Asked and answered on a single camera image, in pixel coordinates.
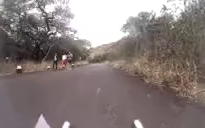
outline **dry grass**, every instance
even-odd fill
[[[52,67],[51,62],[42,62],[42,63],[35,63],[35,62],[25,62],[22,65],[23,72],[36,72],[36,71],[45,71],[47,70],[47,66]]]
[[[0,74],[12,73],[14,72],[14,67],[14,64],[0,62]]]
[[[205,105],[205,88],[198,85],[196,66],[187,64],[182,67],[170,61],[160,63],[149,61],[146,56],[132,58],[129,61],[111,62],[115,68],[140,75],[147,83],[155,83],[160,87],[168,87],[176,94],[187,97]]]
[[[51,68],[53,67],[53,62],[42,62],[42,63],[36,63],[32,61],[26,61],[21,64],[23,68],[23,72],[37,72],[37,71],[45,71],[47,70],[47,67],[50,66]],[[75,62],[75,67],[78,66],[84,66],[87,65],[88,61],[78,61]],[[58,69],[61,68],[61,62],[58,63]],[[14,73],[16,71],[16,64],[14,63],[0,63],[0,74],[6,74],[6,73]]]

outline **rock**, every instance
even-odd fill
[[[23,73],[23,68],[21,65],[17,65],[16,67],[16,73],[20,74],[20,73]]]

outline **road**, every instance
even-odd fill
[[[204,108],[106,64],[0,77],[0,128],[34,128],[40,114],[51,128],[205,128]]]

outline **white shirt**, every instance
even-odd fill
[[[62,55],[62,60],[66,60],[67,56],[66,55]]]

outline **tree trunk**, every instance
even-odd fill
[[[45,57],[42,59],[41,63],[42,63],[43,61],[45,61],[45,59],[48,57],[48,54],[50,53],[51,48],[52,48],[53,46],[54,46],[54,44],[52,44],[52,45],[50,46],[50,48],[49,48],[47,54],[46,54]]]

